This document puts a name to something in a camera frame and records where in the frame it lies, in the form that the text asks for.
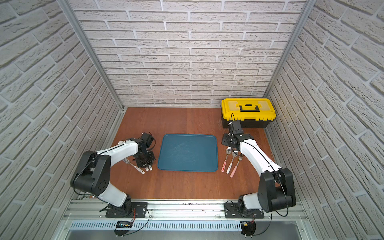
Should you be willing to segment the left controller board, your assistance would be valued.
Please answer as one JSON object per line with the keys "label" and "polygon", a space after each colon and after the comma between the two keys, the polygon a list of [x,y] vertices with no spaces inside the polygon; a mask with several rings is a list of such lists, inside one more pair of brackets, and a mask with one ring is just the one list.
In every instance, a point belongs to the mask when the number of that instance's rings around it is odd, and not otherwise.
{"label": "left controller board", "polygon": [[128,221],[118,221],[114,230],[114,233],[117,237],[124,236],[130,232],[133,227],[133,222]]}

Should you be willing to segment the yellow black toolbox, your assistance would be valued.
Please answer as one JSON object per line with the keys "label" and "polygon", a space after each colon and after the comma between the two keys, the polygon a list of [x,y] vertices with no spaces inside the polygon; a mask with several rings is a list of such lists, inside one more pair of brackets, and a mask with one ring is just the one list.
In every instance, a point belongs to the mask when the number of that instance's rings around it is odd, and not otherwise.
{"label": "yellow black toolbox", "polygon": [[240,121],[243,129],[264,129],[277,116],[269,99],[224,99],[221,109],[224,129],[229,121]]}

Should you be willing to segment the right controller board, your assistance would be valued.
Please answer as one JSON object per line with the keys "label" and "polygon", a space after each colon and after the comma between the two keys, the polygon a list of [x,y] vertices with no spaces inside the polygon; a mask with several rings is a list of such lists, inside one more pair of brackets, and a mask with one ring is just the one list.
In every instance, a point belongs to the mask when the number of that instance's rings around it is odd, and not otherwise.
{"label": "right controller board", "polygon": [[256,223],[255,222],[241,222],[241,234],[244,237],[253,237],[256,231]]}

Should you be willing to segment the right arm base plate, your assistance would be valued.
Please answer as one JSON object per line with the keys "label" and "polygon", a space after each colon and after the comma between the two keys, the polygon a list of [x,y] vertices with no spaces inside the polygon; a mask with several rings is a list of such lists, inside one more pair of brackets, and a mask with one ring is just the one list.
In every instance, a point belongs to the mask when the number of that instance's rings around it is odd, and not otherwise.
{"label": "right arm base plate", "polygon": [[227,201],[224,203],[224,213],[226,219],[263,219],[265,217],[261,209],[246,209],[242,204]]}

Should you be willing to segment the teal plastic tray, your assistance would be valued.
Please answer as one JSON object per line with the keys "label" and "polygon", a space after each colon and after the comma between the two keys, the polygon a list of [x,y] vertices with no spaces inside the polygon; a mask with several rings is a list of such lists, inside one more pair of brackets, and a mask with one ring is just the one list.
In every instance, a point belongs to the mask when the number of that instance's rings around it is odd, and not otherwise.
{"label": "teal plastic tray", "polygon": [[215,136],[164,135],[158,159],[159,170],[211,173],[218,168],[218,144]]}

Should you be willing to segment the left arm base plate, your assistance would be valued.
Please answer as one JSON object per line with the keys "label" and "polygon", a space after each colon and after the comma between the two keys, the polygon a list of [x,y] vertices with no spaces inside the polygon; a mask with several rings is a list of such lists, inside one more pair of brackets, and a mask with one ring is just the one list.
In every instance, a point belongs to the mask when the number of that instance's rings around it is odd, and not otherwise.
{"label": "left arm base plate", "polygon": [[147,216],[148,202],[128,202],[122,207],[116,207],[108,204],[104,208],[106,210],[106,218],[136,218],[143,219]]}

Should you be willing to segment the aluminium front rail frame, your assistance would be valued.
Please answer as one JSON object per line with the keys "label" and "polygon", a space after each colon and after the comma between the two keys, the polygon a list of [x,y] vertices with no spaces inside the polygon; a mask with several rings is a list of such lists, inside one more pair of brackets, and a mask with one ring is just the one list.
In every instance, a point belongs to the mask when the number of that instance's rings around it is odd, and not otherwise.
{"label": "aluminium front rail frame", "polygon": [[133,222],[131,231],[224,231],[239,232],[247,219],[226,219],[224,203],[235,200],[134,199],[148,202],[147,216],[106,218],[106,203],[98,200],[71,200],[54,236],[63,240],[70,231],[114,231],[118,221]]}

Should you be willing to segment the controller board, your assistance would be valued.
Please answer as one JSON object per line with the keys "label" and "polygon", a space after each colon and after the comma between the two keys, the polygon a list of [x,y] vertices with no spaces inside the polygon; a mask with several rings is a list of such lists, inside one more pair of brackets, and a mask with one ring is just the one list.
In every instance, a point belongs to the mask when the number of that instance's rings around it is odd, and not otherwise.
{"label": "controller board", "polygon": [[133,222],[128,221],[118,221],[114,230],[114,233],[117,237],[124,236],[130,232],[133,227]]}
{"label": "controller board", "polygon": [[244,237],[253,237],[256,231],[256,223],[255,222],[241,222],[241,234]]}

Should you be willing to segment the pink handled spoon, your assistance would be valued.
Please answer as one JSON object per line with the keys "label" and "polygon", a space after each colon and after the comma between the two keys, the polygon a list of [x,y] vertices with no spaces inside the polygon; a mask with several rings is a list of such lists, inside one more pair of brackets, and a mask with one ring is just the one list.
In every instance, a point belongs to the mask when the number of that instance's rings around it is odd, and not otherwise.
{"label": "pink handled spoon", "polygon": [[232,168],[232,166],[233,166],[233,162],[234,162],[234,159],[235,159],[235,157],[238,155],[238,151],[233,151],[232,152],[232,160],[231,160],[231,162],[230,162],[230,164],[229,164],[229,166],[228,166],[228,169],[227,169],[227,171],[226,171],[226,173],[227,174],[229,174],[230,173],[230,171],[231,171],[231,168]]}
{"label": "pink handled spoon", "polygon": [[227,160],[228,160],[228,157],[232,154],[232,149],[231,147],[227,147],[226,149],[226,158],[224,160],[224,163],[222,165],[222,168],[221,168],[221,172],[223,173],[226,169],[226,165],[227,165]]}

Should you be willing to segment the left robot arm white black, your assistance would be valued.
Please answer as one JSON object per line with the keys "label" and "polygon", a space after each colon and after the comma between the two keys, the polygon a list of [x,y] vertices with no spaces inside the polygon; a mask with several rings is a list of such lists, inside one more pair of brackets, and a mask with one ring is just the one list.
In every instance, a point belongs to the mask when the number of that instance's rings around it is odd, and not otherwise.
{"label": "left robot arm white black", "polygon": [[122,208],[129,196],[110,181],[111,168],[120,161],[133,166],[141,174],[152,170],[156,140],[150,132],[138,139],[120,141],[116,146],[97,152],[86,151],[71,179],[71,187],[89,193],[111,206]]}

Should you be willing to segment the white handled fork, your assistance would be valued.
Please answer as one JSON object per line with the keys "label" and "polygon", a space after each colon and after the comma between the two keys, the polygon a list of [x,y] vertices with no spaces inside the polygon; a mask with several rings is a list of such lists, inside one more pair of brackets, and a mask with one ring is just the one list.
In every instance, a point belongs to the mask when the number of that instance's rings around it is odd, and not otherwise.
{"label": "white handled fork", "polygon": [[125,162],[126,164],[128,164],[128,165],[130,165],[130,166],[132,166],[132,167],[134,167],[138,172],[140,172],[141,174],[145,174],[145,172],[142,170],[142,169],[140,169],[139,167],[137,167],[136,165],[134,165],[133,163],[131,163],[131,161],[130,160],[128,160],[127,158],[124,158],[123,159],[123,162]]}

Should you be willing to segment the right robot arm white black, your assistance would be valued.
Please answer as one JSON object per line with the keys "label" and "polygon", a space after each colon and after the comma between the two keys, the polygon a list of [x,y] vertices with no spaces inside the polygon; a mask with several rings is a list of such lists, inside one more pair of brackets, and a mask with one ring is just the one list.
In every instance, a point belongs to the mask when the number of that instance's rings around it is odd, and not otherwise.
{"label": "right robot arm white black", "polygon": [[270,213],[294,207],[297,201],[291,170],[273,162],[256,140],[244,133],[240,121],[229,121],[228,129],[222,144],[246,157],[260,177],[256,193],[240,196],[238,208],[241,215],[250,215],[253,210]]}

